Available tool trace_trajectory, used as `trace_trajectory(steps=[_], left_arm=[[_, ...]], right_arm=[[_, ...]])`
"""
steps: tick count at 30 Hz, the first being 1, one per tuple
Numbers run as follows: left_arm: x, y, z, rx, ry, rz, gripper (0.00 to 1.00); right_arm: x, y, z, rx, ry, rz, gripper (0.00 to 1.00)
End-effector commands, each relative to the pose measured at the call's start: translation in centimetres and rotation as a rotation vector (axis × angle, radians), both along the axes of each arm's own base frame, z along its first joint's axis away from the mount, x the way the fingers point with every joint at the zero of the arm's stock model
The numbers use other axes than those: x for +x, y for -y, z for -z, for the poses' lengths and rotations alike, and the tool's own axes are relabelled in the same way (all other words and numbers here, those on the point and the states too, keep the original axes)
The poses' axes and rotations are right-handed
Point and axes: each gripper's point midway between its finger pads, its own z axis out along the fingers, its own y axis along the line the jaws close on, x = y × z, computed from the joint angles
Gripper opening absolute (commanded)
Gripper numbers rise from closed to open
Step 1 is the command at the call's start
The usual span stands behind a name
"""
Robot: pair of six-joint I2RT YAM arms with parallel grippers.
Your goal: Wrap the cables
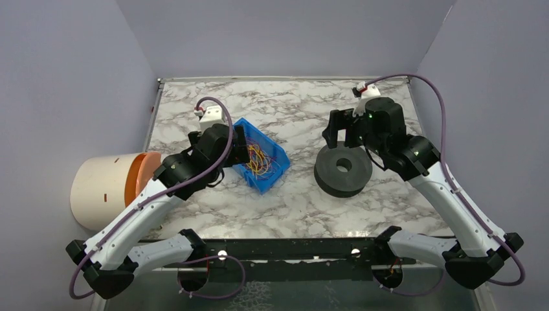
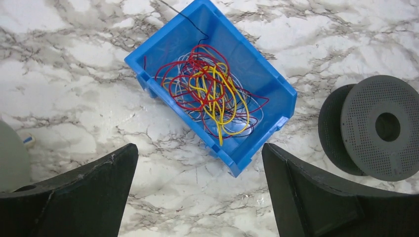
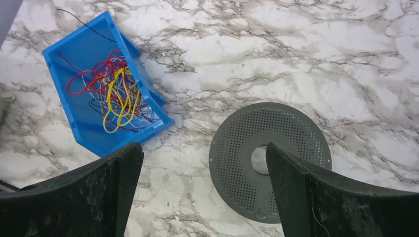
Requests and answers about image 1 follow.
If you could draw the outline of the blue plastic bin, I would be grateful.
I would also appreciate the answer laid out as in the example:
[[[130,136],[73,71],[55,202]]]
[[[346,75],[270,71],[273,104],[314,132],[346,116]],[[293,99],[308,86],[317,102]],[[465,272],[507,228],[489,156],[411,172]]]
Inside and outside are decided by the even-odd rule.
[[[286,173],[290,160],[281,146],[243,117],[235,126],[244,127],[250,161],[233,170],[249,187],[264,194]]]

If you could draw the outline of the black cable spool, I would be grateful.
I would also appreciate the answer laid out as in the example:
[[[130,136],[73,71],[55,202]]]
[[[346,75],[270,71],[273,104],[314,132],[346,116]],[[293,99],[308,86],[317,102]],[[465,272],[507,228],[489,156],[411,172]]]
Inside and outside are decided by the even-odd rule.
[[[345,147],[342,141],[335,148],[321,148],[313,169],[317,185],[336,198],[359,194],[370,181],[372,172],[372,162],[366,151],[361,147]]]

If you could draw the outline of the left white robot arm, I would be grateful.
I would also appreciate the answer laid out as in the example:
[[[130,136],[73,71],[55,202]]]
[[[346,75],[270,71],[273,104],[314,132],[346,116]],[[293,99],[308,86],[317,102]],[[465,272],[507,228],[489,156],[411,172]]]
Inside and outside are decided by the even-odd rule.
[[[172,238],[139,245],[141,238],[158,226],[175,207],[194,193],[215,187],[223,169],[249,160],[242,125],[214,124],[188,135],[191,145],[167,156],[137,197],[103,230],[65,248],[94,294],[111,299],[146,272],[176,262],[200,262],[206,244],[192,229]]]

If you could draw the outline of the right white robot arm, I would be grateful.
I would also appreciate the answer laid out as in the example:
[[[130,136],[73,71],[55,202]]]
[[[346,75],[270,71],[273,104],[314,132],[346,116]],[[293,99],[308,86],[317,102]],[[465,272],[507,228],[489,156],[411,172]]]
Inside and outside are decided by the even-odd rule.
[[[363,111],[331,111],[322,132],[327,147],[337,146],[345,132],[344,146],[362,147],[366,155],[380,157],[383,170],[395,172],[435,208],[453,232],[453,238],[414,234],[391,226],[376,239],[384,258],[409,258],[445,270],[464,288],[493,282],[508,259],[516,260],[523,239],[506,233],[473,203],[450,173],[442,153],[426,138],[407,132],[402,107],[387,97],[367,100]]]

